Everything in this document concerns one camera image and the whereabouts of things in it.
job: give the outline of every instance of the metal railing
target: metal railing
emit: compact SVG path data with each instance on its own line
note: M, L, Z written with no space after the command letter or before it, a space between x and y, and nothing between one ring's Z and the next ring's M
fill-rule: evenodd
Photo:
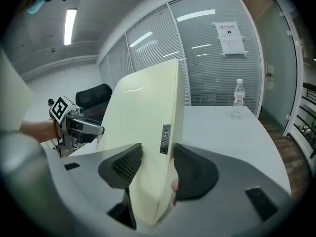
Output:
M302 98L316 106L316 86L310 83L304 83L303 87L307 89L307 93L306 96L302 96ZM312 118L312 122L310 121L308 123L301 116L297 115L297 118L304 125L299 127L298 125L294 124L294 126L301 132L313 149L313 153L310 156L310 159L312 159L316 155L316 115L303 106L300 106L300 108Z

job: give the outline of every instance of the glass door frame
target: glass door frame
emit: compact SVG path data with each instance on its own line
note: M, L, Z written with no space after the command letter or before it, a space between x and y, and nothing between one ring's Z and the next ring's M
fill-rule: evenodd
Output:
M303 55L302 55L299 36L298 36L297 31L296 31L294 22L289 14L289 11L287 10L287 6L285 6L281 0L273 0L273 1L275 1L278 4L278 6L280 7L280 9L283 12L284 17L287 21L287 24L290 28L290 31L292 33L292 38L293 38L293 44L294 44L294 48L295 48L295 55L296 55L296 69L297 70L296 70L295 96L294 96L294 101L293 101L290 117L289 117L287 124L285 126L285 129L283 130L283 133L282 133L283 136L286 136L290 132L290 129L293 127L296 115L299 111L300 100L301 100L302 89L303 89L304 63L303 63ZM251 15L249 13L249 10L246 7L246 5L244 4L243 0L239 0L239 2L241 3L242 7L246 11L246 14L248 15L249 20L252 24L253 30L254 30L256 38L257 38L258 46L259 46L259 52L260 52L262 76L261 76L260 100L259 100L258 112L256 115L258 117L259 113L260 113L261 106L262 106L263 93L264 93L264 87L265 87L265 66L264 66L263 51L262 51L262 46L261 46L261 42L260 42L257 28L256 28L255 23L254 23Z

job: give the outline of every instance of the wrist bracelet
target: wrist bracelet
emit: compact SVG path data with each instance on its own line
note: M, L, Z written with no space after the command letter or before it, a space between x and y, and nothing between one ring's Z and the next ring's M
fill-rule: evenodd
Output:
M58 136L57 127L56 127L56 120L55 119L53 119L53 131L55 133L55 136L56 136L57 140L61 140L61 138L59 138L59 136Z

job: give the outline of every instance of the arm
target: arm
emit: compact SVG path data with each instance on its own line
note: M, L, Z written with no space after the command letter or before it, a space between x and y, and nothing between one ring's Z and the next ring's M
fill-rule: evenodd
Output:
M20 131L37 139L39 143L56 139L56 135L53 130L53 120L41 122L23 121L20 127ZM58 136L62 137L62 134L58 129L57 132Z

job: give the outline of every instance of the water bottle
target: water bottle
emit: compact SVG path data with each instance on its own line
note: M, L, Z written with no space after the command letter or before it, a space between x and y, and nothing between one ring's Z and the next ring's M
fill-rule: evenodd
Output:
M233 99L233 119L240 120L241 113L243 109L243 105L245 104L245 89L242 85L242 79L237 79L237 86L234 91L234 99Z

